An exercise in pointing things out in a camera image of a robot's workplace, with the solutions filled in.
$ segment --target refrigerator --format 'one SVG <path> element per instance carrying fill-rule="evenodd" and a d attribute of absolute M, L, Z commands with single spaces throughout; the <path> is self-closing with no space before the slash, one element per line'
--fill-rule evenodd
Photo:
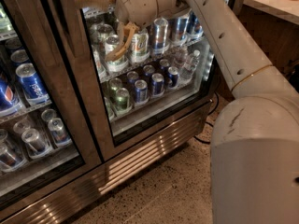
<path fill-rule="evenodd" d="M 200 21 L 190 32 L 191 11 L 166 20 L 162 48 L 152 24 L 135 38 L 145 37 L 145 53 L 132 45 L 110 63 L 113 4 L 0 3 L 1 223 L 60 223 L 203 130 L 219 77 Z M 175 56 L 195 50 L 198 65 L 181 82 Z"/>

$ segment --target stainless steel panel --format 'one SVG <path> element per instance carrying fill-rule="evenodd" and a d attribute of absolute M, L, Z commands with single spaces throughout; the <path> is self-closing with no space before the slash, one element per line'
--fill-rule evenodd
<path fill-rule="evenodd" d="M 186 117 L 174 121 L 111 161 L 6 219 L 3 224 L 60 223 L 71 217 L 86 205 L 200 133 L 209 108 L 210 103 L 207 103 Z"/>

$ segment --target glass door refrigerator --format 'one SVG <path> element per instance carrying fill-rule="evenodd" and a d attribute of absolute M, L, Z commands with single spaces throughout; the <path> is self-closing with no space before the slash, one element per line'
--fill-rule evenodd
<path fill-rule="evenodd" d="M 11 165 L 0 176 L 3 223 L 60 223 L 203 130 L 219 79 L 190 9 L 157 18 L 134 35 L 124 56 L 108 62 L 120 42 L 113 4 L 103 12 L 77 0 L 0 2 L 1 22 L 10 22 L 0 27 L 3 74 L 21 104 L 13 103 L 19 109 L 0 118 L 0 128 L 21 147 L 20 154 L 9 147 L 19 155 L 12 160 L 24 161 L 16 170 L 3 161 Z M 44 87 L 40 102 L 27 94 L 11 61 L 6 44 L 15 37 Z M 67 144 L 60 146 L 43 120 L 47 111 L 60 119 Z M 30 138 L 14 133 L 24 119 L 51 147 L 45 156 L 33 159 Z"/>

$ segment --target terrazzo floor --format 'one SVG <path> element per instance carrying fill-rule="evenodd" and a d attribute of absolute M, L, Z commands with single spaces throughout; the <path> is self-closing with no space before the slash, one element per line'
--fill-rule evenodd
<path fill-rule="evenodd" d="M 212 126 L 228 102 L 217 107 L 203 132 L 143 172 L 73 215 L 64 224 L 211 224 L 210 146 Z"/>

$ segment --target bottle cap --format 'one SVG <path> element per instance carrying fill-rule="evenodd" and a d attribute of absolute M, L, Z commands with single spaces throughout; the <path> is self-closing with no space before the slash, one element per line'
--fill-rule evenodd
<path fill-rule="evenodd" d="M 193 52 L 193 55 L 194 55 L 194 56 L 199 56 L 199 55 L 200 55 L 200 51 L 196 49 L 196 50 Z"/>

